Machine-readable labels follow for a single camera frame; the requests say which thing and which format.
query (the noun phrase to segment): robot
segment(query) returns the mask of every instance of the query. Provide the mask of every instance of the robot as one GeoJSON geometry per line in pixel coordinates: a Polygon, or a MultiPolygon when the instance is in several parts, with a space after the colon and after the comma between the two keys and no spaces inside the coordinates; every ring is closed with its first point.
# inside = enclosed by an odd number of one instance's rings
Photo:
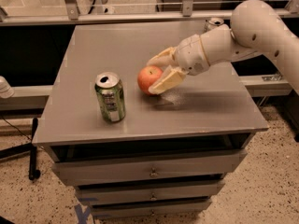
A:
{"type": "Polygon", "coordinates": [[[149,92],[161,94],[176,87],[187,75],[197,76],[213,64],[242,60],[258,51],[299,94],[299,39],[276,11],[263,1],[248,0],[235,8],[230,25],[231,29],[223,24],[192,35],[151,58],[147,65],[167,67],[149,92]]]}

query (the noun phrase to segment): gray drawer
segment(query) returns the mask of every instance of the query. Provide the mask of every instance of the gray drawer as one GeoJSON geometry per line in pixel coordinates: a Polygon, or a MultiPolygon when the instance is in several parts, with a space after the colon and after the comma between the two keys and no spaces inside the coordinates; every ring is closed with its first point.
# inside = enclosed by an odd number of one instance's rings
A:
{"type": "Polygon", "coordinates": [[[223,150],[132,159],[76,161],[53,164],[53,172],[72,186],[152,178],[211,175],[233,172],[246,150],[223,150]]]}
{"type": "Polygon", "coordinates": [[[118,185],[112,188],[77,190],[78,200],[85,205],[112,203],[156,202],[160,200],[183,199],[191,197],[210,197],[216,195],[224,186],[222,180],[197,180],[188,178],[187,181],[175,183],[163,182],[156,184],[141,184],[132,186],[118,185]]]}
{"type": "Polygon", "coordinates": [[[98,206],[91,208],[91,212],[93,217],[97,219],[155,216],[159,214],[200,212],[206,210],[210,204],[210,200],[193,199],[156,204],[141,203],[136,205],[98,206]]]}

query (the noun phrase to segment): speckled floor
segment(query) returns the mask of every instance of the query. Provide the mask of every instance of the speckled floor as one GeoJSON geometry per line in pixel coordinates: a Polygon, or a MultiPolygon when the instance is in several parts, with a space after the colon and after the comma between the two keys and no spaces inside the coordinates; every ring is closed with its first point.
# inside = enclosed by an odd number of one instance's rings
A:
{"type": "MultiPolygon", "coordinates": [[[[247,146],[248,156],[234,173],[228,174],[225,186],[212,205],[202,213],[134,217],[95,221],[101,224],[230,224],[230,223],[299,223],[299,145],[293,140],[289,122],[281,116],[280,107],[267,105],[262,112],[269,130],[257,133],[247,146]]],[[[29,120],[11,120],[30,134],[29,120]]],[[[3,121],[1,148],[26,143],[3,121]]],[[[66,187],[51,171],[52,160],[38,150],[38,168],[42,175],[35,182],[28,179],[28,155],[0,161],[0,216],[22,223],[85,223],[78,221],[79,205],[74,189],[66,187]]],[[[86,223],[93,223],[88,217],[86,223]]]]}

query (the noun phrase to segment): black cable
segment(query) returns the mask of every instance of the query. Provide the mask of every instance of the black cable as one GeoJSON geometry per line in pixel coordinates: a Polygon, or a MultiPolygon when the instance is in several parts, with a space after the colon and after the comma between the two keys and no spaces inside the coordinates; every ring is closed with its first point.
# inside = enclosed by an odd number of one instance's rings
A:
{"type": "Polygon", "coordinates": [[[11,123],[9,123],[5,118],[4,116],[1,116],[1,119],[6,122],[7,124],[9,124],[12,128],[16,129],[22,136],[25,136],[28,140],[32,141],[32,139],[26,135],[25,133],[23,133],[18,127],[12,125],[11,123]]]}

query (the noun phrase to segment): can top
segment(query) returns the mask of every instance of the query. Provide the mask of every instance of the can top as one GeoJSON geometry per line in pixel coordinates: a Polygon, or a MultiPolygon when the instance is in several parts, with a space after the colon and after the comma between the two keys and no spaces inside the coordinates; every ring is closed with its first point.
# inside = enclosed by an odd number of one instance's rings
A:
{"type": "Polygon", "coordinates": [[[95,84],[101,88],[112,88],[116,86],[120,81],[118,75],[113,72],[104,72],[97,75],[95,84]]]}

